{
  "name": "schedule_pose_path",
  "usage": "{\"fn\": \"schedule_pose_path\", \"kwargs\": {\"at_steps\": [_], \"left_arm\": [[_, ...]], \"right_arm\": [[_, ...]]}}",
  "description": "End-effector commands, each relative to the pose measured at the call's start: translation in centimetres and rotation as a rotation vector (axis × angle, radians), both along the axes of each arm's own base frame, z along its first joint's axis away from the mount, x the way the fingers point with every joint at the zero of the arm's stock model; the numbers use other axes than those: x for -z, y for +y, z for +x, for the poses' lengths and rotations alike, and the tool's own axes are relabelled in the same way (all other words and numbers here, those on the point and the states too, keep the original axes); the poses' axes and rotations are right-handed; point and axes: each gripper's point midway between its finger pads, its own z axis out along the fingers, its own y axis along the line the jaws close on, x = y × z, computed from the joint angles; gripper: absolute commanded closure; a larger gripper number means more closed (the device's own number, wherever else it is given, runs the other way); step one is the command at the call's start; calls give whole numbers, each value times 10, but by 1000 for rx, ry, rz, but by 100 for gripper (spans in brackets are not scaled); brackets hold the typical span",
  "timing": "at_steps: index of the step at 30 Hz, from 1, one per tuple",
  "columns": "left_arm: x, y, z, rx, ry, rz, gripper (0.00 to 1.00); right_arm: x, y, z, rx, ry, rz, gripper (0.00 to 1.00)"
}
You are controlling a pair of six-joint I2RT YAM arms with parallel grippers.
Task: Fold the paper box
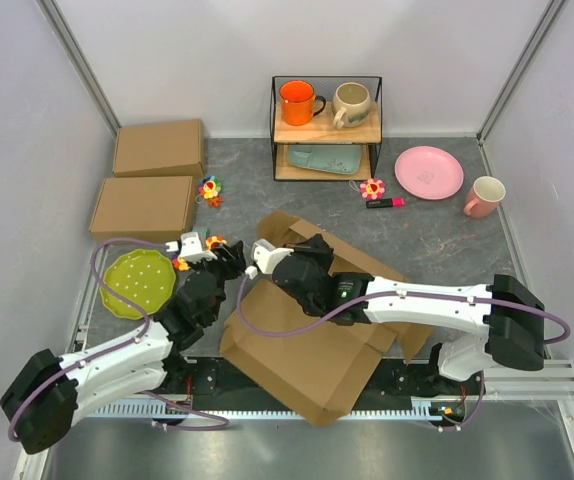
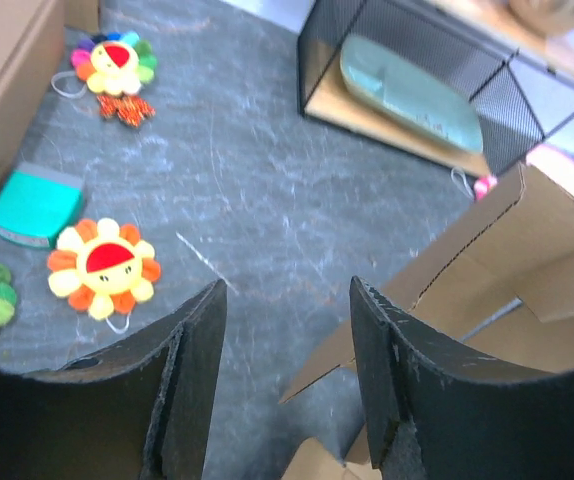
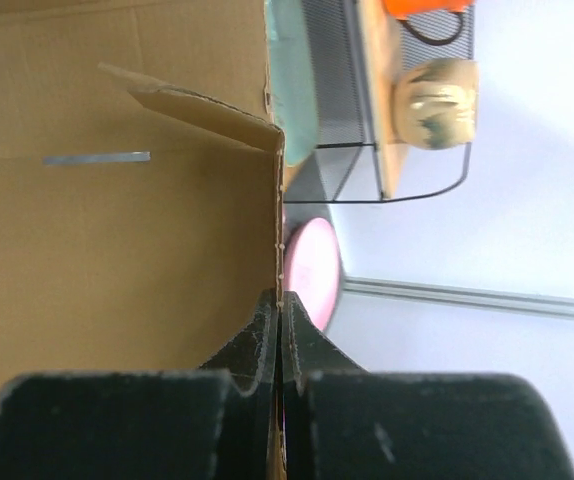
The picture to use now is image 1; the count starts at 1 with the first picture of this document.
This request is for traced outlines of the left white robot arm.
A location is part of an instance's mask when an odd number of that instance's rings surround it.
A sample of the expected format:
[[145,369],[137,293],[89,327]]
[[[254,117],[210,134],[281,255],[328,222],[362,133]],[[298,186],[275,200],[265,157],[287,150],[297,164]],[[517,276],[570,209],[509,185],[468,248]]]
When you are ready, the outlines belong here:
[[182,282],[171,260],[152,248],[124,254],[106,269],[99,279],[105,306],[143,324],[86,350],[32,355],[0,399],[11,441],[36,454],[107,404],[183,388],[183,353],[218,319],[225,284],[245,272],[246,261],[240,241],[206,248],[184,238],[178,249],[189,266]]

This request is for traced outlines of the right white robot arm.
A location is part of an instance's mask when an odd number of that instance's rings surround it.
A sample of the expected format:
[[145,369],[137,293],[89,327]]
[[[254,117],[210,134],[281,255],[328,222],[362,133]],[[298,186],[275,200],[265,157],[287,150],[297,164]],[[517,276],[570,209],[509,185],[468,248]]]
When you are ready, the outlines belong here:
[[308,316],[339,326],[403,322],[459,331],[457,340],[434,349],[425,368],[426,384],[436,393],[448,393],[492,366],[544,366],[544,306],[512,276],[497,274],[491,284],[437,286],[333,273],[334,250],[319,234],[281,248],[257,241],[253,259]]

